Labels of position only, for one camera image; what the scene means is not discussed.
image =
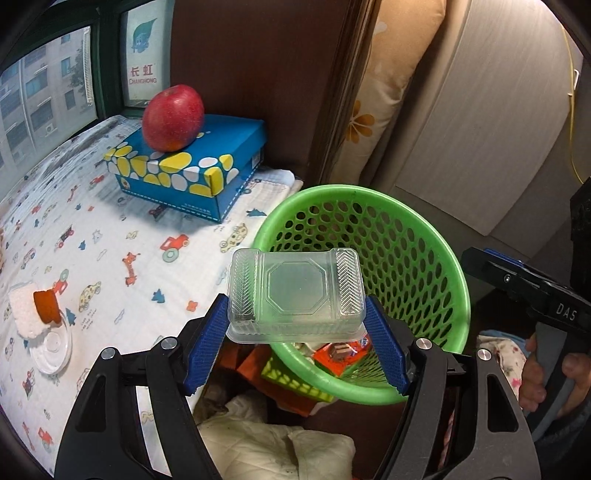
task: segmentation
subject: orange packaging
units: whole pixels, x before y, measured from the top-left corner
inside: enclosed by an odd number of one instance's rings
[[[349,365],[359,362],[371,349],[369,336],[359,342],[329,343],[317,350],[312,358],[340,377]]]

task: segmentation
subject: building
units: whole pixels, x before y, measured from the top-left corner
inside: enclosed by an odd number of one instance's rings
[[[33,50],[0,76],[0,198],[96,119],[89,58],[90,27],[85,27]],[[81,85],[73,86],[74,75]]]

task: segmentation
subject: apple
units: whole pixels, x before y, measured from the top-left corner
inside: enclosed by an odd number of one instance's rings
[[[201,96],[190,86],[175,85],[152,98],[142,118],[142,135],[159,152],[175,152],[189,145],[201,130]]]

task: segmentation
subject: blue shoe box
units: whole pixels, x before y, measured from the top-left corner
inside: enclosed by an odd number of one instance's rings
[[[222,223],[262,161],[264,122],[205,115],[197,138],[183,150],[162,153],[141,129],[105,154],[125,193]]]

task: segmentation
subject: orange flower print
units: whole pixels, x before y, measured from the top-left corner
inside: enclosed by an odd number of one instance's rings
[[[359,143],[359,134],[364,137],[371,137],[372,131],[369,126],[375,123],[374,116],[369,113],[358,115],[360,109],[361,102],[355,100],[355,104],[353,105],[353,115],[351,116],[351,121],[349,122],[345,133],[345,138],[353,143]]]

